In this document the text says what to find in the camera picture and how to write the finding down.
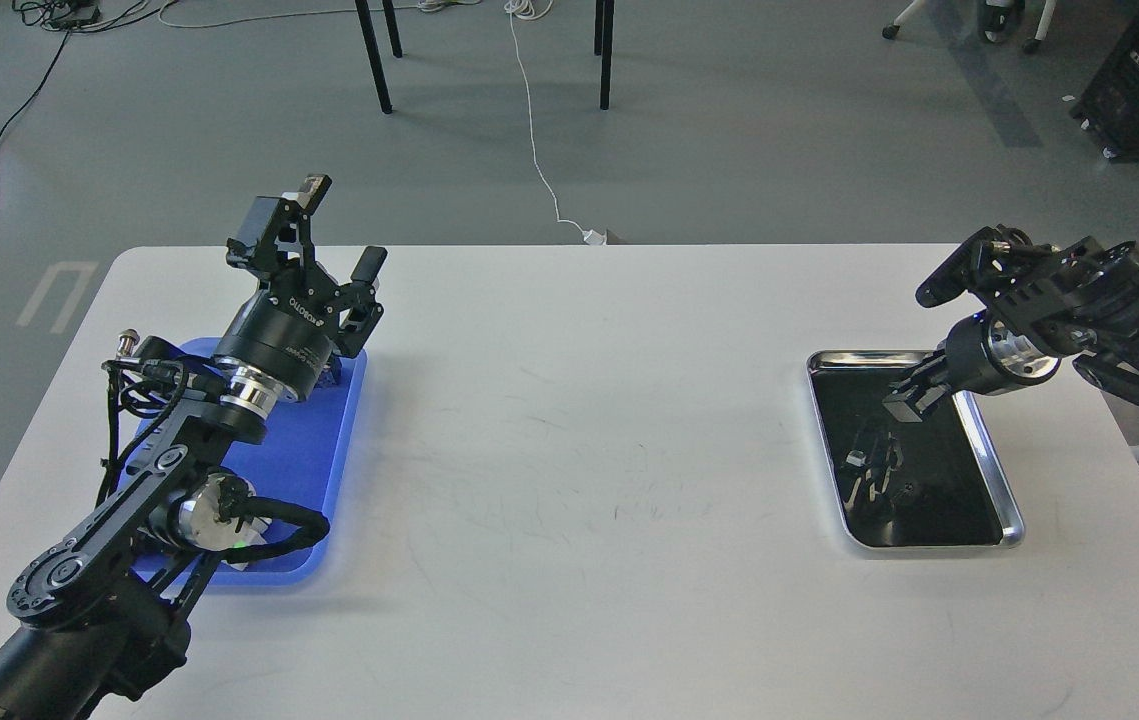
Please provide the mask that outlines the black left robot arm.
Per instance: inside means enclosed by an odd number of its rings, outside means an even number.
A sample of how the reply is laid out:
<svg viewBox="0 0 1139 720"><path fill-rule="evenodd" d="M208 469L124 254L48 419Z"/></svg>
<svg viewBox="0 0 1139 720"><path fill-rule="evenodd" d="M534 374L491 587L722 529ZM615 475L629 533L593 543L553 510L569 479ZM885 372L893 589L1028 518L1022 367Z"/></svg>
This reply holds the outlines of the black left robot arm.
<svg viewBox="0 0 1139 720"><path fill-rule="evenodd" d="M316 260L310 219L331 187L253 201L226 261L254 275L213 354L122 332L108 377L109 451L95 509L13 580L19 629L0 648L0 719L87 719L108 694L139 699L185 665L189 616L222 564L308 550L322 512L259 496L227 468L282 401L308 400L380 322L369 246L349 283Z"/></svg>

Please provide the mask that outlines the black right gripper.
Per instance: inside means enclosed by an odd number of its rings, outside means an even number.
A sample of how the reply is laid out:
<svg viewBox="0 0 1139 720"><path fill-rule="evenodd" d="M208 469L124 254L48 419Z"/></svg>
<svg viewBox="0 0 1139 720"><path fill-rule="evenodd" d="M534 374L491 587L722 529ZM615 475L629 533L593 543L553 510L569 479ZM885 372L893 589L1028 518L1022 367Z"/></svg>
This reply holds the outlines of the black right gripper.
<svg viewBox="0 0 1139 720"><path fill-rule="evenodd" d="M924 422L953 392L1003 395L1039 386L1062 368L1058 357L1046 354L993 318L962 318L950 328L940 350L944 360L921 360L890 383L883 406L898 422Z"/></svg>

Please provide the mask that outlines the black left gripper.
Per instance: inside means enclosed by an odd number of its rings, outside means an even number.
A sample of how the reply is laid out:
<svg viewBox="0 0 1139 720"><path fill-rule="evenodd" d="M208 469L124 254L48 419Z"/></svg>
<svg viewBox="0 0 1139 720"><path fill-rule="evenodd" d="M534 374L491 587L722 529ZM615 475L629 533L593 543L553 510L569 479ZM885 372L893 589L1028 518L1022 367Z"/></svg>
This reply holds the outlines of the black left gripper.
<svg viewBox="0 0 1139 720"><path fill-rule="evenodd" d="M226 243L226 263L254 275L259 286L214 347L214 363L249 366L298 401L328 357L359 355L383 316L376 291L385 247L364 247L344 286L316 260L310 216L330 186L328 175L308 175L290 196L259 196Z"/></svg>

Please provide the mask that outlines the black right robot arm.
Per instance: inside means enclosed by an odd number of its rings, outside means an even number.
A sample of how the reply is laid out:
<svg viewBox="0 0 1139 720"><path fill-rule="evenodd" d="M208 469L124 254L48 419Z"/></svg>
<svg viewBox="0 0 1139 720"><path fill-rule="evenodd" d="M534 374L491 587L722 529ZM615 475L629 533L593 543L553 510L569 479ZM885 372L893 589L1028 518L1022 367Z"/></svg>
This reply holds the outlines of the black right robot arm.
<svg viewBox="0 0 1139 720"><path fill-rule="evenodd" d="M1003 395L1052 378L1070 359L1091 386L1139 406L1139 246L1093 237L1035 243L1007 224L972 234L917 288L920 306L972 293L980 313L892 384L886 410L921 422L961 391Z"/></svg>

